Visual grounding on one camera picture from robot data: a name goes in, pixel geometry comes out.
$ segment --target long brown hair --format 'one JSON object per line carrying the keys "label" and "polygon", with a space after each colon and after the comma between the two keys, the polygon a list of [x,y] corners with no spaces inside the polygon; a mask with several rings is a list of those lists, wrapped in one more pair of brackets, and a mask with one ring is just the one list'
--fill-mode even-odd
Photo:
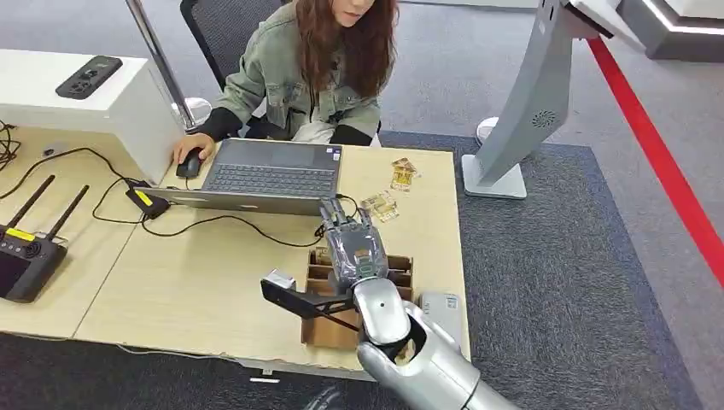
{"label": "long brown hair", "polygon": [[375,0],[352,27],[341,27],[332,14],[333,0],[297,0],[296,18],[301,34],[301,75],[316,92],[330,82],[332,54],[344,49],[345,83],[362,97],[382,89],[394,62],[393,24],[397,0]]}

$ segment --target black sleeve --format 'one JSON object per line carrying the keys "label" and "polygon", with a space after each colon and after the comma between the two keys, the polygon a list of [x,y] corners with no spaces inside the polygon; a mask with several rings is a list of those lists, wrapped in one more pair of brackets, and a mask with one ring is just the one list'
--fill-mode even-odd
{"label": "black sleeve", "polygon": [[365,147],[369,147],[371,142],[372,137],[369,135],[353,126],[344,125],[337,126],[330,140],[330,144],[362,145]]}
{"label": "black sleeve", "polygon": [[234,113],[224,107],[217,107],[211,110],[208,120],[201,124],[199,132],[208,135],[214,141],[227,139],[229,134],[234,134],[244,127]]}

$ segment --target computer mouse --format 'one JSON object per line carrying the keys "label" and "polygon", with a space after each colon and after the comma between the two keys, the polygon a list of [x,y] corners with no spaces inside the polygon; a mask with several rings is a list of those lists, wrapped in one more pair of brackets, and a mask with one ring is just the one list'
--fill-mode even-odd
{"label": "computer mouse", "polygon": [[186,155],[184,162],[176,167],[176,176],[181,178],[196,178],[201,171],[201,160],[199,154],[201,148],[194,148]]}

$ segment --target woman's hand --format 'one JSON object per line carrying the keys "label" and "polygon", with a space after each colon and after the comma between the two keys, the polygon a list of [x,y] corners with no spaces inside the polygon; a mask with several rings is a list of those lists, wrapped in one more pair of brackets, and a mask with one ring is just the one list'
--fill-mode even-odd
{"label": "woman's hand", "polygon": [[173,161],[177,164],[183,163],[189,151],[194,148],[201,148],[199,159],[205,161],[213,155],[215,145],[213,139],[206,134],[198,132],[187,135],[173,145]]}

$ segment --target power adapter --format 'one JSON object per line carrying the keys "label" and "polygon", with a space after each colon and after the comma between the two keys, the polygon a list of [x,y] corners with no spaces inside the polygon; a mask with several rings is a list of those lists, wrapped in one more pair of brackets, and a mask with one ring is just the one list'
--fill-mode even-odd
{"label": "power adapter", "polygon": [[140,190],[136,190],[137,187],[142,186],[145,188],[150,188],[151,185],[143,181],[140,181],[138,183],[128,182],[128,185],[132,187],[126,191],[126,196],[128,196],[128,198],[131,199],[131,201],[133,201],[133,203],[135,203],[136,206],[139,207],[143,211],[143,213],[152,220],[155,220],[156,218],[161,216],[164,212],[166,212],[167,209],[171,207],[171,204],[163,198],[159,198],[158,196],[146,195]]}

